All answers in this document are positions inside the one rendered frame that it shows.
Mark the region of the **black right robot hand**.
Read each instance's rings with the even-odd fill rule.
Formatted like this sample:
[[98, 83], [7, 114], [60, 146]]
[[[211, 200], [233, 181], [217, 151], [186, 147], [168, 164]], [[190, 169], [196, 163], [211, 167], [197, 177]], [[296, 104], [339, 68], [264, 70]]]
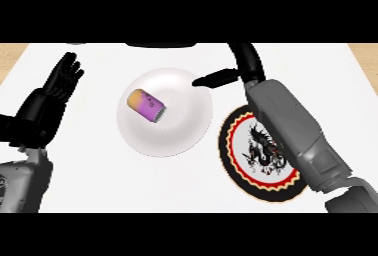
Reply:
[[228, 43], [228, 47], [236, 59], [236, 69], [223, 69], [193, 80], [193, 87], [208, 87], [211, 89], [236, 82], [262, 82], [265, 80], [262, 64], [256, 50], [251, 43]]

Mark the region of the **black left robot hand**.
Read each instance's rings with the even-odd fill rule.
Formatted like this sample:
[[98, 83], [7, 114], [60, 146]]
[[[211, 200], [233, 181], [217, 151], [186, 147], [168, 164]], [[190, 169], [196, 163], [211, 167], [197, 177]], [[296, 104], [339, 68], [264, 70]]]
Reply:
[[44, 148], [54, 138], [67, 100], [84, 74], [76, 54], [62, 56], [45, 83], [28, 95], [14, 116], [0, 114], [0, 142], [10, 147]]

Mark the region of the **white plate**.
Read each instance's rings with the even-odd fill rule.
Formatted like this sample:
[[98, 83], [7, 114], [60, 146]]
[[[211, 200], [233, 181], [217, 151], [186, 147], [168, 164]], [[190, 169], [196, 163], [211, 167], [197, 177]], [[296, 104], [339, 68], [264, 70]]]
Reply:
[[[146, 72], [124, 90], [116, 110], [116, 125], [128, 146], [141, 154], [168, 157], [193, 147], [209, 127], [212, 100], [205, 87], [193, 87], [194, 75], [181, 69]], [[144, 90], [165, 105], [156, 123], [127, 105], [129, 93]]]

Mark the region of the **dragon print plate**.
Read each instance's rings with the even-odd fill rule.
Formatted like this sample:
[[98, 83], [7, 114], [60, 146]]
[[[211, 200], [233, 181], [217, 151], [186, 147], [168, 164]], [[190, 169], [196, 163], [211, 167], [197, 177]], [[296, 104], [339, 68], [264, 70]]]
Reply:
[[307, 183], [246, 105], [224, 119], [218, 154], [228, 177], [254, 198], [283, 203], [301, 194]]

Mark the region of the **dark rounded object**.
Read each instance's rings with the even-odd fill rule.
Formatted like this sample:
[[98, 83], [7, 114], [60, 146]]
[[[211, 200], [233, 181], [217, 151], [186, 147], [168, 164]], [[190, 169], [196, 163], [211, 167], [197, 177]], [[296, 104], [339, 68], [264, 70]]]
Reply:
[[140, 48], [186, 48], [194, 46], [196, 43], [125, 43], [131, 47]]

